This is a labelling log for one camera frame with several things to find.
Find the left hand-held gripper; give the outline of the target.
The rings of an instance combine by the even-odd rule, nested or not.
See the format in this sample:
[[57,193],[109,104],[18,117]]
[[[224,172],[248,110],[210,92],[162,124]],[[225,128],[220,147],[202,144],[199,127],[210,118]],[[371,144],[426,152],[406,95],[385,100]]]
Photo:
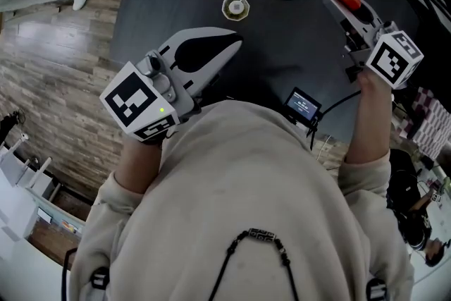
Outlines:
[[136,64],[127,62],[100,100],[120,128],[140,142],[185,123],[198,94],[242,45],[238,33],[219,27],[181,30]]

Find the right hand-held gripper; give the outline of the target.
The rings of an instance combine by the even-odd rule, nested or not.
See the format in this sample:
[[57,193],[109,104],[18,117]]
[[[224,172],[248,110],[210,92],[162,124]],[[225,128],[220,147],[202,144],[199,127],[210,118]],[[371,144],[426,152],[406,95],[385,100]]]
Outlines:
[[364,27],[362,34],[352,27],[345,31],[345,50],[354,63],[345,69],[349,81],[354,82],[360,71],[369,68],[392,88],[405,87],[424,58],[408,34],[399,30],[393,21],[381,24],[376,12],[364,0],[360,0],[360,7],[354,11],[341,0],[322,2],[338,22],[348,19],[378,25],[372,30]]

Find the person's left forearm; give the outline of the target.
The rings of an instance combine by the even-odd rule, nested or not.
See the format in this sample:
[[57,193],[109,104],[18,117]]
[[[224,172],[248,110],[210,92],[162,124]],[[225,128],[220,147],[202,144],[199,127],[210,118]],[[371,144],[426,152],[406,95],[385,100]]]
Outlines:
[[162,142],[140,142],[126,135],[114,177],[128,191],[144,194],[159,174]]

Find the person's right forearm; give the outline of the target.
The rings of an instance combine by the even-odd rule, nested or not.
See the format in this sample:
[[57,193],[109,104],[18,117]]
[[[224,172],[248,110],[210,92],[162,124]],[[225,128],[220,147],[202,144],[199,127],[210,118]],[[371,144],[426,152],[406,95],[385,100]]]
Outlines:
[[371,70],[363,70],[357,80],[361,94],[345,157],[348,164],[376,161],[388,153],[390,143],[391,87]]

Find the black round table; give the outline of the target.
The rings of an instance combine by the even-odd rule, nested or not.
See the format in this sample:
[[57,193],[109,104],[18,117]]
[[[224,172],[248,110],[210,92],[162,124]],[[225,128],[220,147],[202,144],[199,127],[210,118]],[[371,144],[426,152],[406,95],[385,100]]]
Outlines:
[[[241,34],[243,43],[212,88],[269,107],[283,104],[298,87],[330,112],[319,130],[348,142],[354,126],[356,90],[345,68],[345,36],[322,0],[247,0],[241,21],[222,13],[223,0],[121,0],[110,57],[118,63],[140,61],[179,30],[222,27]],[[382,20],[393,20],[414,36],[419,24],[407,0],[365,0]]]

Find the clear drink bottle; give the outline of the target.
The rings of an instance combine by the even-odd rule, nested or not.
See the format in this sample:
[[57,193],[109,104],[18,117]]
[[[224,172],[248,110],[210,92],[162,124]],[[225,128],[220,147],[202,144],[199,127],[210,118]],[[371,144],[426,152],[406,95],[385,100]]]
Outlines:
[[231,21],[241,21],[249,15],[250,5],[247,0],[223,0],[223,15]]

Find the small black monitor screen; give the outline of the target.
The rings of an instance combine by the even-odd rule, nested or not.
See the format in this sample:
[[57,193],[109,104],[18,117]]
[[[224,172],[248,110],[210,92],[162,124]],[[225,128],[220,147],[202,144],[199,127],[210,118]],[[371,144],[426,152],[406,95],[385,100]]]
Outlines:
[[297,122],[309,125],[319,114],[321,104],[298,87],[294,87],[283,108],[286,114]]

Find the person's beige hoodie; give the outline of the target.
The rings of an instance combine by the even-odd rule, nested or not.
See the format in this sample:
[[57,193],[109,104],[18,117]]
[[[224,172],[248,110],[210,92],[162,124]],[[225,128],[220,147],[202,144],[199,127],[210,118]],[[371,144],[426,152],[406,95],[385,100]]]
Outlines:
[[410,301],[414,270],[386,207],[388,156],[332,177],[300,131],[244,102],[208,106],[163,146],[139,195],[100,187],[73,263],[69,301],[366,301],[382,280]]

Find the purple checkered cloth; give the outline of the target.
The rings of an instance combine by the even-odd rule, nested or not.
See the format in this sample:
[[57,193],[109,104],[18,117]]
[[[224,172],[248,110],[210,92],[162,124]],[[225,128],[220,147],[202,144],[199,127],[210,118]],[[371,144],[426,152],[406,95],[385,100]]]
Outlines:
[[419,88],[412,107],[416,115],[424,112],[425,116],[411,140],[423,155],[435,160],[451,140],[451,113],[434,97],[432,91],[422,87]]

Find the white shelf unit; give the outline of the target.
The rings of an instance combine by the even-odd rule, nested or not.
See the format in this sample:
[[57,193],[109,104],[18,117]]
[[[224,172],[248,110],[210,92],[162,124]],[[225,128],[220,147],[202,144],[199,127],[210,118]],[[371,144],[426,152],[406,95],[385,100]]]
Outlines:
[[54,204],[63,189],[43,163],[21,160],[15,151],[28,141],[23,133],[12,147],[0,145],[0,229],[12,240],[27,238],[38,218],[80,237],[85,222]]

